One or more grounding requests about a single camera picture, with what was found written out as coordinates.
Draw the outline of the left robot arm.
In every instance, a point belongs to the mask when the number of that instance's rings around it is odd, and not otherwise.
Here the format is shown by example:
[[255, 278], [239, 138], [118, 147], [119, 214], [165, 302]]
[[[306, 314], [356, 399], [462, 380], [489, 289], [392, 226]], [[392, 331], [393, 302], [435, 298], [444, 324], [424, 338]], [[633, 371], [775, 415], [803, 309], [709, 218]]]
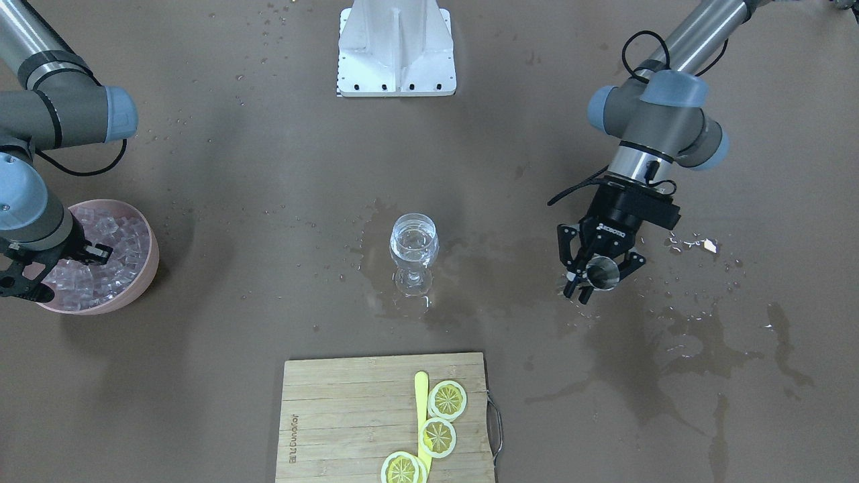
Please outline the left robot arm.
[[592, 96], [590, 125], [617, 138], [619, 147], [608, 165], [550, 199], [554, 205], [596, 187], [584, 216], [556, 227], [565, 297], [587, 303], [595, 291], [613, 290], [644, 266], [646, 258], [636, 250], [641, 226], [672, 230], [681, 218], [670, 169], [709, 169], [727, 156], [728, 134], [705, 112], [709, 87], [703, 74], [724, 55], [733, 31], [762, 6], [703, 1], [668, 37], [644, 31], [658, 49], [636, 66], [622, 57], [626, 81]]

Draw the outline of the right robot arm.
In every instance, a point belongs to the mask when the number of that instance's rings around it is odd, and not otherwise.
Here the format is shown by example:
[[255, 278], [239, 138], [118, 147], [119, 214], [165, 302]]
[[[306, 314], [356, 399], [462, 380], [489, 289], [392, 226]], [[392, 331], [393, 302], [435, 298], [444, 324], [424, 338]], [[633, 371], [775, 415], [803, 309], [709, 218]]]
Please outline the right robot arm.
[[120, 141], [138, 130], [123, 88], [105, 86], [26, 1], [1, 3], [2, 61], [21, 85], [1, 95], [2, 296], [49, 303], [44, 280], [61, 260], [105, 265], [113, 250], [93, 244], [33, 165], [50, 150]]

